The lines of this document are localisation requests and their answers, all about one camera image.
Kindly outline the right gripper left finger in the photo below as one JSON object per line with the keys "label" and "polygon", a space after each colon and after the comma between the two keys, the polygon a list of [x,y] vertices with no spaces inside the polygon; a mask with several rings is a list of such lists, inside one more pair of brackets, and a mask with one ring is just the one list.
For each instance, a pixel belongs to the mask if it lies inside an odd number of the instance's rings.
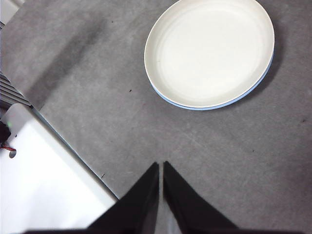
{"label": "right gripper left finger", "polygon": [[154,162],[131,189],[84,229],[28,230],[27,234],[153,234],[159,201],[159,164]]}

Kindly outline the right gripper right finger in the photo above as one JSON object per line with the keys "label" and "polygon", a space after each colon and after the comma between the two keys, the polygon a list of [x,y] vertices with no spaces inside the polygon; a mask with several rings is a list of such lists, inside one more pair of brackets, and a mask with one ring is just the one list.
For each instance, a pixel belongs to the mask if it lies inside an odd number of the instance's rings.
{"label": "right gripper right finger", "polygon": [[163,192],[184,234],[299,234],[300,231],[243,229],[205,201],[168,162],[163,163]]}

